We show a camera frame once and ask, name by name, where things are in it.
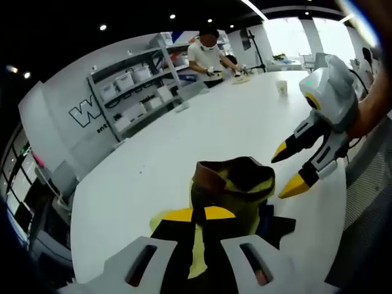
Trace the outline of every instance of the paper cup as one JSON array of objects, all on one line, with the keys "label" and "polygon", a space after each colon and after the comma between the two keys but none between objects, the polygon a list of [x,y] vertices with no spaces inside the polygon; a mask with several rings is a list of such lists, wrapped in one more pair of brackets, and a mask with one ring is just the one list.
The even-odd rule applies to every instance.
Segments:
[{"label": "paper cup", "polygon": [[281,97],[287,97],[287,81],[277,81],[276,88]]}]

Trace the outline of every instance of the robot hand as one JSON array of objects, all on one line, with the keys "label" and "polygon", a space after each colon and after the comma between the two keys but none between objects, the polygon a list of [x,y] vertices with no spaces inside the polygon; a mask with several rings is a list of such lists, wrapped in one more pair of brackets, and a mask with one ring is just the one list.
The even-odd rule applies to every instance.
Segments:
[{"label": "robot hand", "polygon": [[336,160],[349,148],[346,129],[354,121],[358,99],[347,66],[336,56],[326,56],[328,67],[319,68],[300,82],[300,90],[313,108],[277,149],[272,163],[282,161],[311,148],[324,136],[321,147],[287,183],[279,198],[288,198],[309,190],[319,179],[337,168]]}]

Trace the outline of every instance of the metal shelving unit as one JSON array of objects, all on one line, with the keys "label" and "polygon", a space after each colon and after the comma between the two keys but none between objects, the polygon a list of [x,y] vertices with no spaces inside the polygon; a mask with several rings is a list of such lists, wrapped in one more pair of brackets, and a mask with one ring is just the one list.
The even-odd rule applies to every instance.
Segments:
[{"label": "metal shelving unit", "polygon": [[[175,69],[176,69],[177,72],[179,72],[180,70],[188,69],[188,68],[189,68],[189,66],[178,66]],[[162,77],[164,77],[166,75],[171,75],[171,74],[172,74],[172,72],[170,70],[165,70],[164,72],[160,72],[160,73],[158,73],[156,75],[153,75],[151,78],[145,79],[144,81],[142,81],[140,83],[136,83],[136,84],[132,85],[131,87],[125,89],[124,91],[119,92],[117,95],[115,95],[110,100],[105,101],[104,102],[105,103],[105,107],[107,107],[108,105],[110,105],[113,102],[118,101],[119,99],[124,98],[124,96],[126,96],[128,93],[132,92],[133,90],[136,90],[139,87],[142,87],[143,85],[145,85],[145,84],[147,84],[147,83],[149,83],[151,81],[154,81],[154,80],[156,80],[158,78],[162,78]]]},{"label": "metal shelving unit", "polygon": [[[165,46],[163,43],[160,42],[159,45],[160,45],[160,48],[151,48],[151,49],[147,49],[145,51],[133,54],[129,58],[122,60],[120,62],[117,62],[115,64],[112,64],[112,65],[110,65],[104,69],[101,69],[100,71],[95,72],[87,77],[91,92],[93,93],[93,96],[94,96],[94,98],[95,98],[107,124],[108,124],[108,127],[113,132],[113,135],[116,137],[117,141],[119,141],[119,142],[124,138],[123,135],[126,131],[128,131],[134,125],[136,125],[140,121],[146,119],[147,117],[149,117],[153,113],[156,113],[157,111],[163,109],[167,105],[172,104],[176,99],[174,98],[168,102],[165,102],[164,104],[160,105],[159,107],[157,107],[153,110],[150,110],[149,112],[147,112],[147,114],[132,121],[131,124],[126,129],[122,130],[121,132],[119,132],[117,130],[117,128],[115,127],[115,119],[114,119],[113,115],[111,115],[108,111],[109,105],[116,103],[121,99],[128,98],[133,92],[138,91],[140,88],[144,87],[148,83],[156,82],[156,83],[160,83],[162,85],[163,84],[162,79],[165,77],[168,77],[168,76],[172,76],[175,81],[175,85],[178,88],[181,88],[181,83],[180,83],[177,72],[179,72],[180,70],[187,69],[187,68],[189,68],[189,66],[184,65],[184,66],[175,67],[173,65],[172,60],[170,59],[170,55],[173,53],[179,53],[179,52],[186,51],[189,44],[185,43],[185,44],[176,44],[176,45],[171,45],[171,46]],[[163,72],[159,72],[153,63],[153,59],[162,58],[162,57],[165,59],[165,62],[168,64],[168,69],[164,70]],[[144,81],[142,81],[140,83],[136,83],[136,84],[132,85],[131,87],[129,87],[128,89],[125,89],[125,90],[117,93],[117,95],[112,97],[110,100],[104,101],[102,99],[100,92],[99,92],[99,89],[97,87],[98,83],[100,83],[101,81],[104,81],[106,79],[109,79],[111,77],[113,77],[113,81],[114,81],[116,74],[118,74],[124,70],[127,70],[127,69],[131,68],[132,66],[135,66],[137,64],[141,64],[141,63],[146,63],[149,65],[149,68],[151,69],[151,71],[153,73],[152,77],[145,79]],[[136,99],[134,101],[134,103],[139,103],[145,99],[146,98]]]},{"label": "metal shelving unit", "polygon": [[126,133],[128,130],[130,130],[131,128],[133,128],[136,124],[140,123],[142,120],[144,120],[144,119],[146,119],[147,117],[153,115],[154,113],[158,112],[159,110],[165,108],[167,105],[173,103],[174,100],[176,100],[176,99],[173,98],[173,99],[171,99],[171,100],[169,100],[169,101],[166,101],[165,103],[163,103],[162,105],[158,106],[157,108],[154,108],[153,110],[150,110],[150,111],[147,112],[145,115],[143,115],[143,116],[141,116],[141,117],[139,117],[139,118],[136,118],[135,120],[133,120],[133,121],[131,122],[131,124],[130,124],[129,126],[127,126],[125,129],[123,129],[123,130],[120,132],[120,134],[122,135],[122,134]]}]

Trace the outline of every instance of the white table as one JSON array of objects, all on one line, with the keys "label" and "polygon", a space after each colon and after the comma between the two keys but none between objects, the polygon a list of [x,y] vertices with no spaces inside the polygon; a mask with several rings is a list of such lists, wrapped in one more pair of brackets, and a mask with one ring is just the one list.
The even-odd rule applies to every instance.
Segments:
[{"label": "white table", "polygon": [[290,60],[290,64],[282,61],[274,61],[272,64],[267,64],[267,72],[280,72],[285,70],[303,70],[303,65],[299,60]]},{"label": "white table", "polygon": [[[77,187],[73,201],[71,250],[78,282],[99,275],[104,261],[140,235],[163,209],[188,207],[189,184],[198,160],[253,156],[270,165],[279,146],[306,118],[310,106],[298,83],[306,72],[274,72],[248,83],[216,86],[136,134],[101,162]],[[288,81],[288,98],[278,97],[276,80]],[[321,141],[272,165],[276,215],[296,219],[295,232],[281,240],[281,252],[309,281],[323,281],[343,232],[346,186],[343,161],[309,192],[277,197]]]}]

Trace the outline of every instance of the face mask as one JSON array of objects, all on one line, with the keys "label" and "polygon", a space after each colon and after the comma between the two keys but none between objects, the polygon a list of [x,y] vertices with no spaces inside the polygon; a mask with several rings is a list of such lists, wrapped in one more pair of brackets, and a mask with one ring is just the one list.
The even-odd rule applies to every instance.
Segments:
[{"label": "face mask", "polygon": [[201,48],[203,51],[211,51],[211,50],[214,50],[214,47],[215,47],[215,46],[212,46],[212,47],[204,46],[204,45],[201,43],[199,37],[197,37],[197,38],[195,39],[195,41],[197,42],[197,44],[200,46],[200,48]]}]

